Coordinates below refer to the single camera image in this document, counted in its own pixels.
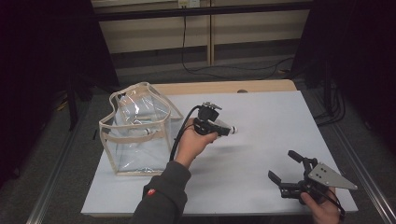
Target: wall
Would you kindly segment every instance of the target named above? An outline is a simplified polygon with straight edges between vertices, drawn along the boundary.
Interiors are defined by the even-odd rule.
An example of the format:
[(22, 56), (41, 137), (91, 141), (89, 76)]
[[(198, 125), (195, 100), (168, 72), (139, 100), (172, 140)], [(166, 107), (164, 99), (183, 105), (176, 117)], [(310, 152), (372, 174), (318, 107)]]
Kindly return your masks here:
[[(131, 10), (152, 10), (177, 8), (177, 1), (150, 4), (131, 4), (126, 0), (98, 1), (92, 0), (97, 13)], [(113, 7), (100, 7), (114, 4)], [(214, 6), (252, 5), (267, 3), (284, 3), (280, 0), (216, 0)], [(201, 1), (201, 7), (208, 6), (208, 1)], [(244, 13), (231, 15), (197, 16), (187, 18), (186, 47), (208, 46), (256, 41), (298, 39), (301, 37), (308, 10)], [(183, 40), (183, 18), (163, 18), (135, 21), (103, 21), (100, 23), (110, 53), (132, 52), (153, 49), (181, 48)]]

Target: plastic tote bag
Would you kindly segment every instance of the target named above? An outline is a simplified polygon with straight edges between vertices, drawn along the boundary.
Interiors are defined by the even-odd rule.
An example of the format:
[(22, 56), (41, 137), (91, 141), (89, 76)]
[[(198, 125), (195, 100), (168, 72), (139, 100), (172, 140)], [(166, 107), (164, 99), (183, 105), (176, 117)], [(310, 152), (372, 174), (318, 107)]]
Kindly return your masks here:
[(116, 175), (158, 175), (173, 145), (171, 125), (183, 116), (147, 82), (109, 97), (111, 114), (99, 121), (100, 138)]

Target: black cable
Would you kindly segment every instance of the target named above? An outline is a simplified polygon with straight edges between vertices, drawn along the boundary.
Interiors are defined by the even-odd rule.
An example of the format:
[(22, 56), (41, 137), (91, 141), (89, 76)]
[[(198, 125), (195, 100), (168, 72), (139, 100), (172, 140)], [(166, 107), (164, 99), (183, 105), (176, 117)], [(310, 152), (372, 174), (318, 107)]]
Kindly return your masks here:
[(342, 106), (340, 106), (340, 108), (342, 107), (342, 112), (340, 111), (340, 113), (338, 113), (336, 116), (334, 116), (333, 119), (329, 119), (327, 121), (324, 121), (324, 122), (321, 122), (321, 123), (317, 124), (318, 127), (338, 122), (338, 121), (342, 120), (345, 117), (346, 112), (347, 112), (346, 102), (345, 102), (345, 99), (344, 99), (344, 94), (340, 92), (340, 95), (341, 95), (341, 100), (342, 100)]
[(188, 128), (190, 128), (191, 126), (193, 126), (193, 125), (194, 125), (194, 124), (190, 124), (189, 126), (185, 127), (184, 130), (183, 130), (183, 132), (186, 132), (186, 130), (187, 130)]
[[(332, 88), (332, 90), (335, 90), (335, 94), (333, 95), (333, 97), (332, 97), (332, 114), (335, 114), (336, 113), (336, 111), (338, 111), (338, 109), (339, 109), (339, 100), (338, 100), (338, 88)], [(331, 114), (329, 114), (328, 113), (328, 111), (325, 111), (325, 112), (323, 112), (323, 113), (321, 113), (321, 114), (319, 114), (319, 115), (316, 115), (316, 116), (313, 116), (313, 118), (314, 119), (324, 119), (324, 118), (326, 118), (326, 117), (329, 117)]]
[(333, 95), (333, 99), (332, 99), (333, 103), (331, 106), (331, 114), (328, 114), (328, 116), (331, 116), (333, 118), (338, 118), (338, 116), (340, 116), (340, 100), (338, 97), (338, 90), (335, 91), (334, 95)]
[[(349, 29), (350, 22), (351, 22), (351, 20), (352, 20), (352, 16), (353, 16), (353, 14), (355, 13), (357, 2), (358, 2), (358, 0), (354, 0), (354, 1), (353, 1), (352, 9), (351, 9), (350, 14), (348, 15), (348, 18), (347, 18), (347, 21), (346, 21), (346, 26), (345, 26), (346, 28), (345, 28), (343, 34), (341, 35), (340, 44), (338, 45), (338, 49), (336, 49), (336, 50), (333, 52), (333, 55), (330, 55), (330, 56), (329, 56), (329, 59), (330, 59), (330, 60), (332, 60), (333, 56), (337, 55), (338, 52), (339, 52), (340, 49), (341, 49), (340, 46), (342, 46), (342, 44), (343, 44), (342, 42), (343, 42), (343, 40), (344, 40), (344, 39), (346, 38), (346, 36), (347, 36), (347, 31), (348, 31), (348, 29)], [(344, 106), (344, 108), (343, 108), (343, 114), (342, 114), (341, 118), (339, 118), (339, 119), (330, 119), (330, 120), (328, 120), (328, 121), (325, 121), (325, 122), (323, 122), (323, 123), (318, 124), (318, 127), (323, 126), (323, 125), (327, 125), (327, 124), (330, 124), (330, 123), (338, 122), (338, 121), (340, 121), (341, 119), (344, 118), (345, 113), (346, 113), (346, 108), (345, 108), (345, 99), (344, 99), (344, 95), (343, 95), (342, 93), (341, 93), (341, 99), (342, 99), (342, 101), (343, 101), (343, 106)]]
[(197, 69), (187, 68), (186, 64), (184, 63), (184, 50), (185, 50), (185, 44), (186, 44), (186, 30), (187, 30), (187, 17), (184, 17), (183, 19), (184, 19), (184, 29), (183, 29), (183, 45), (182, 45), (182, 49), (181, 49), (181, 63), (183, 65), (183, 68), (190, 74), (211, 76), (211, 77), (219, 77), (219, 78), (224, 78), (224, 79), (229, 79), (229, 80), (237, 80), (237, 79), (231, 78), (231, 77), (222, 77), (222, 76), (218, 76), (218, 75), (214, 75), (214, 74), (197, 73), (197, 72), (200, 72), (200, 71), (203, 71), (203, 70), (206, 70), (206, 69), (211, 69), (211, 68), (231, 68), (231, 69), (239, 69), (239, 70), (247, 70), (247, 71), (260, 71), (260, 70), (270, 69), (270, 68), (274, 67), (275, 68), (274, 72), (270, 76), (262, 77), (262, 78), (258, 79), (258, 80), (263, 80), (263, 79), (267, 79), (267, 78), (273, 76), (275, 71), (276, 71), (276, 69), (277, 69), (277, 67), (280, 64), (282, 64), (282, 63), (284, 63), (284, 62), (286, 62), (288, 60), (294, 59), (294, 57), (289, 57), (289, 58), (286, 58), (286, 59), (283, 59), (283, 60), (279, 61), (276, 64), (273, 64), (273, 65), (270, 65), (270, 66), (266, 66), (266, 67), (260, 67), (260, 68), (244, 68), (244, 67), (228, 66), (228, 65), (214, 65), (214, 66), (197, 68)]
[(344, 221), (345, 217), (346, 217), (346, 210), (344, 210), (343, 206), (340, 203), (340, 200), (338, 200), (338, 197), (335, 195), (334, 192), (332, 192), (330, 190), (330, 192), (332, 193), (332, 195), (335, 197), (335, 200), (332, 199), (331, 197), (329, 197), (327, 194), (322, 193), (320, 190), (317, 190), (316, 188), (312, 188), (312, 190), (318, 194), (320, 194), (321, 196), (323, 196), (326, 200), (328, 200), (329, 202), (331, 202), (332, 204), (334, 204), (335, 206), (337, 206), (338, 209), (340, 209), (340, 221)]
[(177, 146), (178, 146), (178, 142), (180, 142), (180, 138), (183, 135), (184, 131), (186, 131), (186, 128), (184, 128), (184, 126), (186, 126), (187, 121), (189, 120), (192, 112), (194, 112), (194, 110), (201, 108), (200, 105), (196, 105), (191, 111), (190, 113), (187, 115), (187, 117), (184, 119), (183, 124), (180, 127), (180, 130), (178, 131), (177, 137), (175, 139), (175, 143), (172, 146), (172, 150), (171, 150), (171, 155), (169, 157), (169, 161), (172, 161), (175, 158), (175, 154), (176, 154), (176, 150), (177, 150)]

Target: white table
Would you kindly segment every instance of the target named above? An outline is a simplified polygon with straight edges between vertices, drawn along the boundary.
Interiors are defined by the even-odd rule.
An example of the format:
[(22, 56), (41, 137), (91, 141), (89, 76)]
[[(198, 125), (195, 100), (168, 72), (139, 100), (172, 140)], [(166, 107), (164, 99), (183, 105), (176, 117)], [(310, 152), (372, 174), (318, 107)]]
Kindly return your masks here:
[[(202, 102), (223, 108), (219, 119), (238, 128), (221, 137), (193, 162), (186, 187), (185, 216), (306, 214), (306, 206), (282, 199), (268, 177), (283, 182), (303, 179), (304, 167), (288, 156), (294, 150), (317, 158), (338, 172), (336, 164), (299, 91), (168, 95), (184, 114)], [(131, 216), (150, 177), (115, 176), (102, 155), (81, 213), (94, 217)], [(337, 195), (347, 212), (358, 211), (350, 193)]]

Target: hand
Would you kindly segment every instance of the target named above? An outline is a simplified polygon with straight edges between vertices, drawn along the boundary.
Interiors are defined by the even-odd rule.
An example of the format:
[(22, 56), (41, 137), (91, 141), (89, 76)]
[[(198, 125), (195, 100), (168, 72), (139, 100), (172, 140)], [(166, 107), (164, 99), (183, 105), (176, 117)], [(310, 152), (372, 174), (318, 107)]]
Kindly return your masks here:
[[(336, 200), (330, 190), (335, 194), (335, 188), (329, 188), (327, 195), (331, 199)], [(317, 204), (306, 192), (301, 193), (301, 199), (305, 202), (306, 206), (311, 209), (312, 217), (316, 224), (338, 224), (340, 222), (340, 214), (337, 206), (328, 200), (324, 203)]]
[(189, 119), (186, 123), (188, 128), (184, 131), (178, 143), (178, 151), (175, 158), (175, 161), (186, 168), (190, 167), (192, 161), (204, 151), (207, 144), (212, 143), (218, 137), (217, 133), (200, 135), (195, 132), (192, 124), (193, 119)]

